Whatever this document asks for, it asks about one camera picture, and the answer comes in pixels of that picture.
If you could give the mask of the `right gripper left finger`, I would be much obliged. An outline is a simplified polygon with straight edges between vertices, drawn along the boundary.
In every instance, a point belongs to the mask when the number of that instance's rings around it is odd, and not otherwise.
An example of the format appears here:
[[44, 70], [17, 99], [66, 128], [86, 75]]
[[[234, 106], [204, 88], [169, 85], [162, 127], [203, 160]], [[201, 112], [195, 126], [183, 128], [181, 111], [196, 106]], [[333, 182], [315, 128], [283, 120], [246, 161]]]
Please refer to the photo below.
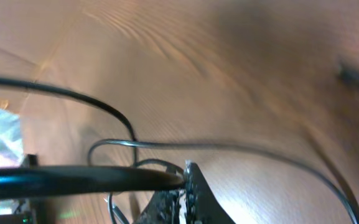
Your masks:
[[184, 189], [155, 191], [133, 224], [179, 224], [180, 198]]

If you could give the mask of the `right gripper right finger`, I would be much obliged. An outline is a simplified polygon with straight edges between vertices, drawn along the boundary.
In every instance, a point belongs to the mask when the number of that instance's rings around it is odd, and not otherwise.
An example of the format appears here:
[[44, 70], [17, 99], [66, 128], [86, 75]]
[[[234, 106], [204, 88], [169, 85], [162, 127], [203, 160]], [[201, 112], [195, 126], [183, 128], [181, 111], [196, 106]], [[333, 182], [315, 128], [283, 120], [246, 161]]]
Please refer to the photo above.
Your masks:
[[218, 203], [199, 166], [192, 161], [185, 164], [186, 223], [235, 224]]

